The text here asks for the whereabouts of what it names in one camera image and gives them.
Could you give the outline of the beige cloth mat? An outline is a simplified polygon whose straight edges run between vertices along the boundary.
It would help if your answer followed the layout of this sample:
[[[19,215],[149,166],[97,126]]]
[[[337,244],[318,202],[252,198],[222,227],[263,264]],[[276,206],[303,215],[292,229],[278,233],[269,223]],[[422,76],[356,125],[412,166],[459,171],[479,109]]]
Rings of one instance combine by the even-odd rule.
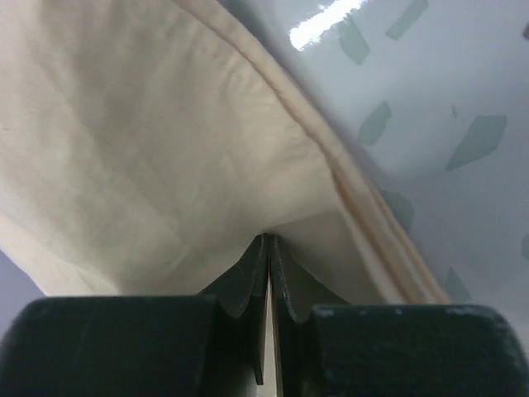
[[[218,2],[2,2],[1,248],[45,294],[194,294],[265,232],[351,303],[448,300]]]

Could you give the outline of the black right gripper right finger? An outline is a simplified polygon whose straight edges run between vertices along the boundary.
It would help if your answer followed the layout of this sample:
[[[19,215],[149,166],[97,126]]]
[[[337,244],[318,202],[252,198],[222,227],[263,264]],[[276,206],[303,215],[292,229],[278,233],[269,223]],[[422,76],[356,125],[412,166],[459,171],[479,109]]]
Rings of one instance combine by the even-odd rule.
[[[353,305],[269,239],[281,396],[525,396],[508,321],[479,305]]]

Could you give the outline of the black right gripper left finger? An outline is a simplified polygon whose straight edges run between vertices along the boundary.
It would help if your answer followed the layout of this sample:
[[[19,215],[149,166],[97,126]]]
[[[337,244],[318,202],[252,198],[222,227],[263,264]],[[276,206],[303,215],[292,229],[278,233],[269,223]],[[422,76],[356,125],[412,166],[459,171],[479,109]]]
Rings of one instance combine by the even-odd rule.
[[[254,396],[264,382],[269,239],[199,294],[28,304],[1,341],[4,396]]]

